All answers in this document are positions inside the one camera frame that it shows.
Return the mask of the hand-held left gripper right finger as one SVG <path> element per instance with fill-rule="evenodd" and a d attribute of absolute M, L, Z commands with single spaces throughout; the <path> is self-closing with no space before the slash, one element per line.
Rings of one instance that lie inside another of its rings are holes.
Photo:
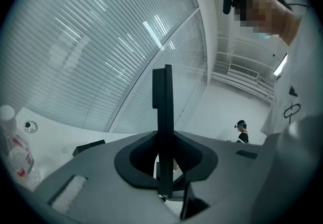
<path fill-rule="evenodd" d="M 187 132 L 177 135 L 185 172 L 182 221 L 274 221 L 273 163 L 278 136 L 263 145 L 241 144 Z"/>

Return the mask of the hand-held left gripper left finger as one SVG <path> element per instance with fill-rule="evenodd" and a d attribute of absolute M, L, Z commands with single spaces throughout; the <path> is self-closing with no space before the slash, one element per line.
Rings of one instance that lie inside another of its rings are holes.
<path fill-rule="evenodd" d="M 51 203 L 72 176 L 87 178 L 58 223 L 179 223 L 156 190 L 137 189 L 125 182 L 114 165 L 116 154 L 142 138 L 142 134 L 95 146 L 46 177 L 35 194 Z"/>

